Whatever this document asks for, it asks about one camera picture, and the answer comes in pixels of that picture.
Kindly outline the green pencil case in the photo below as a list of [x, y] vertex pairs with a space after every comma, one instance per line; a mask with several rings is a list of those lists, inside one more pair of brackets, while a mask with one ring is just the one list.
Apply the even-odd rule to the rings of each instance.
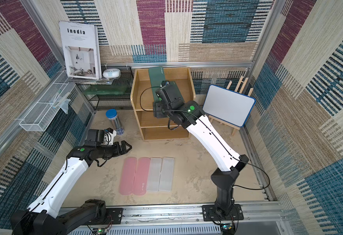
[[149, 78], [151, 82], [151, 90], [153, 94], [154, 102], [158, 102], [159, 98], [155, 91], [162, 87], [162, 82], [166, 81], [163, 67], [151, 67], [149, 68]]
[[184, 98], [183, 98], [181, 91], [178, 88], [176, 82], [170, 81], [170, 85], [171, 85], [171, 88], [170, 88], [170, 95], [169, 96], [171, 98], [171, 101], [179, 100], [180, 102], [185, 103]]

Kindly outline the pink pencil case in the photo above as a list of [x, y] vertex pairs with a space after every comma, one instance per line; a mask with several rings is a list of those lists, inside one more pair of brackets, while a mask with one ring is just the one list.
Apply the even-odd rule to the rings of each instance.
[[121, 180], [120, 180], [120, 187], [119, 193], [121, 195], [131, 195], [133, 191], [133, 183], [136, 173], [136, 166], [137, 166], [137, 158], [135, 157], [127, 157], [125, 158]]
[[146, 193], [150, 163], [150, 158], [138, 159], [133, 183], [133, 194], [136, 196], [142, 196]]

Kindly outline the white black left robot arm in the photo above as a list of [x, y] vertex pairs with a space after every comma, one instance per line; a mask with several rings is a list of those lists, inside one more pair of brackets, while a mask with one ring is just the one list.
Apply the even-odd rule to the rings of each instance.
[[81, 225], [105, 223], [109, 213], [103, 200], [90, 199], [63, 215], [59, 215], [67, 195], [93, 162], [98, 167], [100, 159], [108, 160], [127, 154], [132, 146], [126, 141], [111, 146], [78, 146], [66, 156], [57, 176], [26, 210], [16, 211], [10, 218], [14, 235], [67, 235]]

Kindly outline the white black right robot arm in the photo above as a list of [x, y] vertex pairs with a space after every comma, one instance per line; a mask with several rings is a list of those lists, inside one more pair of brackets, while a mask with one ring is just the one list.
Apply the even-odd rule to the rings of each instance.
[[194, 100], [185, 101], [179, 88], [165, 81], [163, 86], [149, 87], [137, 95], [134, 108], [154, 122], [164, 119], [166, 125], [142, 128], [146, 140], [168, 140], [193, 135], [213, 157], [217, 169], [211, 180], [217, 187], [216, 215], [222, 219], [237, 216], [233, 188], [249, 158], [235, 152], [210, 123], [207, 114]]

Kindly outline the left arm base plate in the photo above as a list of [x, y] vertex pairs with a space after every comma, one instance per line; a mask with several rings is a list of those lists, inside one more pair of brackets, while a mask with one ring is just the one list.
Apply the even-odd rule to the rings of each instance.
[[119, 225], [122, 222], [123, 208], [107, 208], [103, 224]]

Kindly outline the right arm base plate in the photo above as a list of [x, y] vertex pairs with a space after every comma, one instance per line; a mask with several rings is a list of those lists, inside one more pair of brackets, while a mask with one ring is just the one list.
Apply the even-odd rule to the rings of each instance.
[[240, 204], [232, 205], [231, 209], [227, 213], [224, 210], [215, 207], [214, 205], [203, 205], [201, 208], [204, 221], [220, 222], [229, 220], [244, 220], [244, 215]]

